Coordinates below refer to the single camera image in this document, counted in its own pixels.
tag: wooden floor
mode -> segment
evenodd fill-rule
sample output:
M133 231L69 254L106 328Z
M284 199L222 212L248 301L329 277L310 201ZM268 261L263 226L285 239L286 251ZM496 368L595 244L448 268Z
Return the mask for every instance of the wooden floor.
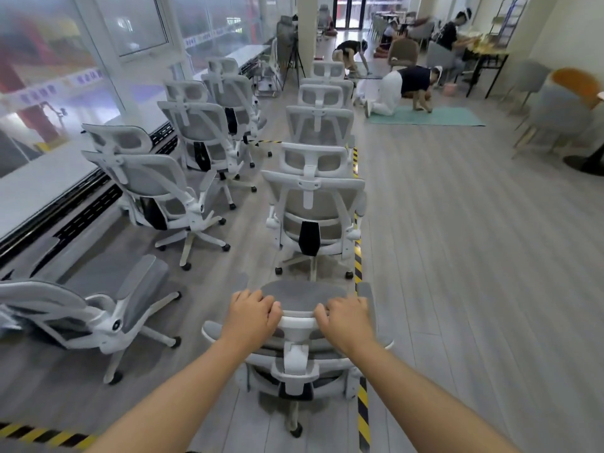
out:
M366 83L367 95L376 86ZM283 107L296 90L291 81L282 98L265 101L265 138L287 139ZM435 104L467 106L486 127L379 126L356 110L368 192L363 275L396 321L394 352L525 452L601 451L604 180L568 169L545 145L511 160L518 118L479 92L470 99L436 92ZM231 251L196 242L192 271L172 270L170 284L184 297L150 325L182 336L179 349L137 338L123 359L124 380L107 387L108 358L100 353L1 342L0 420L101 433L207 349L200 327L223 318L235 274L248 273L252 287L275 277L276 250L265 228L269 192L258 172L274 163L257 161L258 193L234 194L236 211L217 206L228 222L210 234ZM157 254L154 231L125 220L115 230L99 248ZM177 267L180 249L159 255ZM346 283L333 266L320 266L321 275ZM414 451L371 388L369 402L372 452ZM284 429L282 406L231 382L190 449L357 452L356 417L356 402L305 406L296 440ZM0 440L0 450L49 449Z

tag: orange chair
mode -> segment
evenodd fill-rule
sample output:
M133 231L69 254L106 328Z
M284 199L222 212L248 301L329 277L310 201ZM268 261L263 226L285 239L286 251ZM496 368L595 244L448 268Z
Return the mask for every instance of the orange chair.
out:
M598 93L602 91L600 82L587 71L577 68L560 68L551 73L550 79L580 96L590 109L595 108L601 101L598 98Z

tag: tripod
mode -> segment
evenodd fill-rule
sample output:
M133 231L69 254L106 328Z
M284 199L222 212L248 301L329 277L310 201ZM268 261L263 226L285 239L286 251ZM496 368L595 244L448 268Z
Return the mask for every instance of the tripod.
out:
M281 88L282 91L283 91L283 89L285 89L285 83L288 81L288 72L289 72L289 69L292 67L292 61L295 62L296 77L298 78L298 87L299 87L300 86L300 74L299 74L299 70L298 70L298 65L300 68L302 68L302 74L304 75L305 78L306 78L306 72L304 71L304 65L302 65L302 60L300 60L300 52L298 51L298 38L297 37L294 38L294 44L292 45L292 52L290 52L290 54L289 54L288 68L285 70L285 77L283 78L283 86Z

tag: chair wheel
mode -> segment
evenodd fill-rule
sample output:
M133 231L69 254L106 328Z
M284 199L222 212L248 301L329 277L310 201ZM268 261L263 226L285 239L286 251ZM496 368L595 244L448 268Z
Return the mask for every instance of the chair wheel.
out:
M172 338L173 338L174 340L176 340L176 343L175 343L175 344L173 344L173 345L172 345L170 348L171 348L171 349L178 348L178 347L181 345L181 343L182 343L182 339L181 339L179 336L172 337Z
M123 378L124 378L124 374L123 374L123 373L121 373L121 372L117 372L117 370L116 370L116 371L115 371L115 373L114 373L113 380L111 380L111 381L109 382L109 384L110 384L111 386L113 386L113 385L117 385L117 383L119 383L119 382L121 381L121 379L123 379Z
M293 431L290 431L289 433L293 435L296 439L298 439L300 435L302 435L302 425L298 423L298 427L296 427Z

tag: metal rack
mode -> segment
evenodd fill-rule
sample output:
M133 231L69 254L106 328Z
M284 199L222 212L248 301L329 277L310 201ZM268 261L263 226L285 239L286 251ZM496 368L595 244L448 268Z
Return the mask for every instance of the metal rack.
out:
M506 48L516 31L518 21L524 12L529 0L502 0L497 15L493 18L493 25L489 31L490 37L495 37L495 44Z

